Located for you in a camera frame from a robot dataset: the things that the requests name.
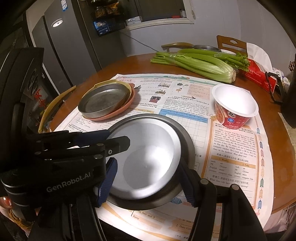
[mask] white box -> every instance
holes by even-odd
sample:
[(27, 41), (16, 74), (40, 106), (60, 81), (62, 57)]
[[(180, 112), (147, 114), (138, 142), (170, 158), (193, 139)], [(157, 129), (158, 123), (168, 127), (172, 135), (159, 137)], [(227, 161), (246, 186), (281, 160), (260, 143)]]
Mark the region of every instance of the white box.
[(139, 22), (142, 22), (142, 21), (143, 21), (142, 17), (137, 16), (137, 17), (134, 17), (134, 18), (127, 19), (126, 20), (126, 24), (129, 26), (129, 25), (134, 24), (135, 22), (136, 23), (139, 23)]

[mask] newspaper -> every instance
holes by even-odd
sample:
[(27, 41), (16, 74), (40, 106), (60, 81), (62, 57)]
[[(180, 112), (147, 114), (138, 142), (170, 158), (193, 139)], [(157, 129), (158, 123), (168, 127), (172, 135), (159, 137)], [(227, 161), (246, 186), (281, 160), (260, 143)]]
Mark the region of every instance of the newspaper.
[[(107, 121), (93, 122), (74, 109), (56, 131), (107, 129), (128, 116), (154, 113), (180, 123), (195, 147), (195, 170), (215, 185), (238, 184), (264, 226), (273, 205), (273, 167), (267, 136), (259, 114), (245, 126), (231, 130), (215, 117), (213, 86), (218, 82), (172, 74), (116, 75), (114, 79), (134, 83), (136, 97), (130, 109)], [(144, 211), (119, 208), (110, 202), (96, 210), (98, 217), (143, 241), (186, 240), (196, 208), (181, 192), (171, 202)], [(217, 204), (212, 240), (218, 240), (222, 205)]]

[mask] window sill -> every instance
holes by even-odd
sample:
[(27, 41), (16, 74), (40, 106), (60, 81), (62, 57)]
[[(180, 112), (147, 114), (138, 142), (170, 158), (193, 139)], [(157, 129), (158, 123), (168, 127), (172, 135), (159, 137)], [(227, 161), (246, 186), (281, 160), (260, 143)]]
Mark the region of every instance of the window sill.
[(133, 24), (130, 26), (126, 26), (126, 30), (134, 30), (138, 28), (145, 28), (150, 26), (156, 26), (156, 25), (164, 25), (164, 24), (194, 24), (192, 21), (190, 21), (187, 18), (168, 18), (168, 19), (159, 19), (159, 20), (152, 20), (147, 22), (142, 22), (138, 24)]

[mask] table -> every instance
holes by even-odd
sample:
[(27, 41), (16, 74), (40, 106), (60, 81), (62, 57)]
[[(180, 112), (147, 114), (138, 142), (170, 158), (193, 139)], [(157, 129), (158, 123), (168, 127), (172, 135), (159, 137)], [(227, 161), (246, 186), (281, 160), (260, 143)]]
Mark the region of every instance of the table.
[[(109, 80), (116, 74), (184, 74), (201, 77), (198, 74), (175, 66), (152, 64), (150, 59), (154, 54), (130, 56), (113, 63), (91, 76), (79, 85), (58, 110), (51, 122), (51, 130), (55, 128), (78, 105), (82, 96), (95, 84)], [(273, 213), (296, 201), (296, 165), (295, 151), (289, 139), (285, 126), (278, 114), (279, 105), (272, 102), (268, 92), (255, 83), (237, 76), (235, 86), (251, 92), (258, 103), (259, 114), (267, 133), (274, 168), (274, 203)]]

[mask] window frame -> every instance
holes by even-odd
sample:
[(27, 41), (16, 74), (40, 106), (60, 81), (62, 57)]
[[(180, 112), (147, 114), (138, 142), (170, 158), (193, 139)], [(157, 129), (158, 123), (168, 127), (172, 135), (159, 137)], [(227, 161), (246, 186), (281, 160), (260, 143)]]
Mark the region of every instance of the window frame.
[(194, 17), (192, 15), (193, 8), (191, 5), (191, 0), (183, 0), (184, 8), (186, 12), (186, 18), (167, 18), (167, 19), (157, 19), (157, 20), (151, 20), (146, 21), (138, 24), (133, 24), (130, 26), (126, 26), (126, 30), (134, 30), (138, 28), (145, 28), (150, 26), (156, 26), (156, 25), (164, 25), (164, 24), (194, 24)]

